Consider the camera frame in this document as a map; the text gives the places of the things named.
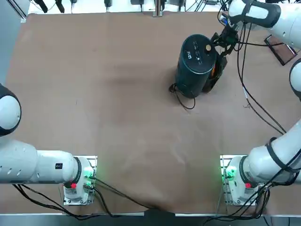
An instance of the black cylindrical can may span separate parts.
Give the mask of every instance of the black cylindrical can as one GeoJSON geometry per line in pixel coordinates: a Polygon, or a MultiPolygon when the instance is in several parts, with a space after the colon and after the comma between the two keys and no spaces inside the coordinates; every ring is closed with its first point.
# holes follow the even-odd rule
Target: black cylindrical can
{"type": "Polygon", "coordinates": [[[197,97],[216,62],[216,50],[204,35],[194,34],[183,43],[175,83],[179,91],[188,98],[197,97]]]}

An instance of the brown paper mat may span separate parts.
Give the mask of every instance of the brown paper mat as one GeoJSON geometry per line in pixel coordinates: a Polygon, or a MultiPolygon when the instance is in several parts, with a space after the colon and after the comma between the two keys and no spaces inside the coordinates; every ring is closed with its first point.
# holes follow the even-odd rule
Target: brown paper mat
{"type": "MultiPolygon", "coordinates": [[[[15,138],[37,149],[98,155],[97,176],[141,202],[178,213],[214,213],[220,154],[249,153],[278,136],[244,108],[235,52],[195,109],[184,110],[168,93],[183,41],[221,31],[216,13],[30,15],[7,78],[23,111],[15,138]]],[[[262,44],[266,36],[252,32],[250,42],[262,44]]],[[[246,86],[289,129],[301,112],[288,82],[293,62],[282,67],[268,48],[250,46],[246,62],[246,86]]],[[[53,187],[38,186],[59,201],[53,187]]],[[[20,200],[11,186],[1,189],[1,212],[50,212],[20,200]]],[[[298,189],[273,189],[269,213],[300,214],[298,189]]],[[[112,212],[144,210],[104,195],[112,212]]]]}

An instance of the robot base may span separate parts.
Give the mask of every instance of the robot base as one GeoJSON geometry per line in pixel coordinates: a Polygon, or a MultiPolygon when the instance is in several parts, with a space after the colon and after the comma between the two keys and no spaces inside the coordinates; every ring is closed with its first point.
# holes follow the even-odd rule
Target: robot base
{"type": "Polygon", "coordinates": [[[84,185],[90,185],[94,183],[94,180],[85,176],[96,176],[97,156],[75,156],[78,157],[81,163],[81,175],[75,188],[66,188],[64,190],[64,205],[89,205],[94,201],[94,191],[85,188],[84,185]]]}
{"type": "MultiPolygon", "coordinates": [[[[239,163],[242,157],[243,155],[221,155],[223,191],[227,205],[243,205],[258,190],[258,186],[246,186],[240,176],[239,163]]],[[[256,197],[255,195],[246,205],[250,205],[256,197]]]]}

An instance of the red button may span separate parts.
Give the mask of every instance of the red button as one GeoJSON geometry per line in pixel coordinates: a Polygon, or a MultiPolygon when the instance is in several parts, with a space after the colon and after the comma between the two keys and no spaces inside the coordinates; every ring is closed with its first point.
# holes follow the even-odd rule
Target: red button
{"type": "Polygon", "coordinates": [[[250,183],[246,183],[245,186],[246,186],[246,188],[251,188],[251,184],[250,183]]]}

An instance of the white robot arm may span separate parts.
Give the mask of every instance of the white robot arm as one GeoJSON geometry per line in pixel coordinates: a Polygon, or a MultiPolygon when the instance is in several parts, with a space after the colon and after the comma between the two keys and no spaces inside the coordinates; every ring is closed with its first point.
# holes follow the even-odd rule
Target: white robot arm
{"type": "Polygon", "coordinates": [[[89,178],[94,173],[88,159],[63,151],[40,151],[8,138],[21,120],[17,97],[0,84],[0,184],[63,184],[68,204],[86,204],[89,178]]]}
{"type": "MultiPolygon", "coordinates": [[[[253,0],[233,0],[229,8],[231,24],[247,22],[266,28],[271,34],[290,46],[301,48],[301,4],[268,4],[253,0]]],[[[301,59],[289,74],[295,95],[301,100],[301,59]]],[[[242,205],[258,185],[270,181],[301,150],[301,120],[287,133],[271,139],[266,145],[253,148],[248,156],[234,157],[226,170],[230,170],[229,186],[236,205],[242,205]]],[[[283,170],[273,182],[285,183],[301,168],[301,155],[283,170]]],[[[301,183],[301,174],[296,183],[301,183]]]]}

